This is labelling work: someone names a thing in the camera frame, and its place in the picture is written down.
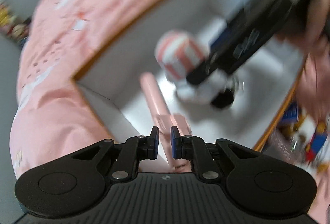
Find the pink cylinder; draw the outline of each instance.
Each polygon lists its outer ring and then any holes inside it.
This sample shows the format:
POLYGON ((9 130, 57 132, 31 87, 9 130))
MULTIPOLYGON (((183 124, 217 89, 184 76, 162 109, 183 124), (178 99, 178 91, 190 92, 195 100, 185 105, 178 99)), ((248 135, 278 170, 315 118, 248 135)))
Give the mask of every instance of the pink cylinder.
POLYGON ((150 72, 143 73, 140 84, 152 117, 170 114, 154 75, 150 72))

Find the pink blanket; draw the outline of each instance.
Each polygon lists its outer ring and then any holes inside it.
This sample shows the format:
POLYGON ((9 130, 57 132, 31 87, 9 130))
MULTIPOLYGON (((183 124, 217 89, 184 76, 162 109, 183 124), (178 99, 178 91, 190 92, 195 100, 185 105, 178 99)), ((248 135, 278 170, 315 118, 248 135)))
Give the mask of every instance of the pink blanket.
POLYGON ((111 136, 70 78, 155 1, 40 0, 17 81, 10 137, 16 177, 111 136))

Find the colorful toy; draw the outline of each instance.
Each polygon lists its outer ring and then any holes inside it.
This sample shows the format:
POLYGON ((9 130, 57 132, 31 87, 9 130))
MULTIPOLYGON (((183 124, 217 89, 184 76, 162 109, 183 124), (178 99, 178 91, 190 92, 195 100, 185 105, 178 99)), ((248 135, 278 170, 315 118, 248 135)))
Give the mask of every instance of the colorful toy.
POLYGON ((306 147, 306 161, 311 162, 314 161, 316 155, 319 153, 325 141, 327 140, 328 133, 325 132, 326 125, 324 122, 320 122, 317 125, 316 131, 310 141, 310 143, 306 147))
POLYGON ((10 8, 6 5, 4 0, 0 0, 0 27, 7 24, 10 19, 10 8))
POLYGON ((12 38, 19 41, 21 40, 23 37, 23 33, 24 33, 24 30, 25 30, 25 24, 18 24, 16 25, 14 28, 13 28, 13 31, 12 31, 12 38))
POLYGON ((9 37, 11 36, 13 32, 13 28, 17 25, 17 16, 11 15, 7 24, 4 27, 7 27, 9 31, 6 33, 9 37))
POLYGON ((23 23, 25 24, 25 28, 22 34, 22 38, 25 39, 27 36, 29 36, 30 32, 30 24, 31 24, 31 17, 28 17, 23 23))
POLYGON ((221 70, 216 70, 200 85, 187 82, 186 76, 209 55, 208 45, 202 45, 182 30, 171 30, 159 40, 155 57, 166 78, 176 86, 178 98, 186 102, 210 104, 233 82, 221 70))
POLYGON ((285 126, 298 122, 299 108, 297 102, 292 102, 283 114, 278 126, 285 126))

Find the pink tube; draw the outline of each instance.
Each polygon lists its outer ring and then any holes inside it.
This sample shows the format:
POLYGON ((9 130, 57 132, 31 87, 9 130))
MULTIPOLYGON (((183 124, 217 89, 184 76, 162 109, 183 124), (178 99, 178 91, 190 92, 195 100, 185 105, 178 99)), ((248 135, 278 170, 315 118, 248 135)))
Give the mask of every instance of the pink tube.
POLYGON ((154 75, 150 72, 143 73, 140 76, 140 84, 146 97, 151 116, 169 115, 170 112, 154 75))
MULTIPOLYGON (((155 125, 159 124, 157 122, 157 118, 159 116, 166 116, 168 117, 169 121, 176 122, 175 117, 173 117, 168 110, 168 107, 165 103, 164 97, 159 89, 158 83, 154 75, 150 72, 143 73, 140 76, 140 84, 141 84, 142 92, 146 97, 146 102, 148 104, 155 125)), ((189 161, 175 160, 172 158, 172 147, 171 147, 171 136, 170 136, 171 126, 172 124, 170 126, 165 125, 166 130, 163 130, 165 131, 165 133, 162 133, 161 130, 159 133, 159 140, 162 143, 168 164, 175 172, 191 172, 191 166, 189 161)))

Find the metal screw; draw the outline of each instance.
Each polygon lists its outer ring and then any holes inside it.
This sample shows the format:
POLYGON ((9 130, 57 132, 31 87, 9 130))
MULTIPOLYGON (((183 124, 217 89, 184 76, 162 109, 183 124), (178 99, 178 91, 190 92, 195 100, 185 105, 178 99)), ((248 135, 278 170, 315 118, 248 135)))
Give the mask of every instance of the metal screw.
POLYGON ((211 66, 210 65, 207 65, 206 68, 205 68, 205 73, 207 75, 209 75, 210 74, 210 70, 211 70, 211 66))
POLYGON ((238 90, 240 90, 240 92, 244 92, 244 82, 240 81, 236 76, 233 76, 232 86, 230 90, 233 91, 235 94, 238 90))
POLYGON ((113 172, 112 177, 115 179, 124 179, 128 177, 128 173, 125 171, 116 171, 113 172))
POLYGON ((206 178, 206 179, 216 179, 218 177, 219 177, 219 174, 214 171, 207 171, 203 174, 203 178, 206 178))
POLYGON ((171 179, 171 177, 168 176, 168 175, 164 175, 164 176, 162 176, 162 179, 164 179, 164 180, 169 180, 169 179, 171 179))
POLYGON ((216 53, 212 56, 211 61, 210 61, 210 64, 213 64, 213 63, 216 61, 217 56, 218 56, 218 52, 216 52, 216 53))

